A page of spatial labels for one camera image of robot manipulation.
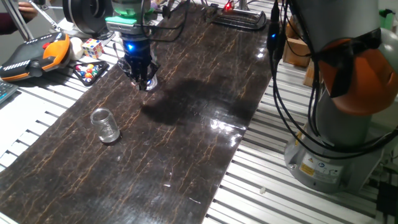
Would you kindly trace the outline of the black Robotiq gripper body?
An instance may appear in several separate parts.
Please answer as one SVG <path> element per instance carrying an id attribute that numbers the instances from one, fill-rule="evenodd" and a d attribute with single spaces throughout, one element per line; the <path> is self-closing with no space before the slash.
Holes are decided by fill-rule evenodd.
<path id="1" fill-rule="evenodd" d="M 134 62 L 140 62 L 145 67 L 155 64 L 150 49 L 150 40 L 143 34 L 123 34 L 122 47 L 124 50 L 123 67 L 133 67 Z"/>

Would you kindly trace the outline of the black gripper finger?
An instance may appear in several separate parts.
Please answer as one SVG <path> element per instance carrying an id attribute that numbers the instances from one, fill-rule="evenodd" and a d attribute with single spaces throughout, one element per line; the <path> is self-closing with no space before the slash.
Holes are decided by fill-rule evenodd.
<path id="1" fill-rule="evenodd" d="M 139 64 L 133 63 L 127 64 L 126 75 L 130 79 L 131 85 L 134 87 L 139 87 L 141 66 Z"/>
<path id="2" fill-rule="evenodd" d="M 156 73 L 158 69 L 159 66 L 154 63 L 148 66 L 147 70 L 141 75 L 140 90 L 151 91 L 157 86 L 158 80 Z"/>

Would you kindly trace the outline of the person hand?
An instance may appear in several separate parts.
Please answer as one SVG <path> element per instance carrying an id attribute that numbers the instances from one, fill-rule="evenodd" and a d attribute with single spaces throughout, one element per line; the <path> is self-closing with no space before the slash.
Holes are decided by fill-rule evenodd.
<path id="1" fill-rule="evenodd" d="M 31 21 L 38 15 L 38 11 L 29 2 L 19 2 L 18 10 L 27 22 Z"/>

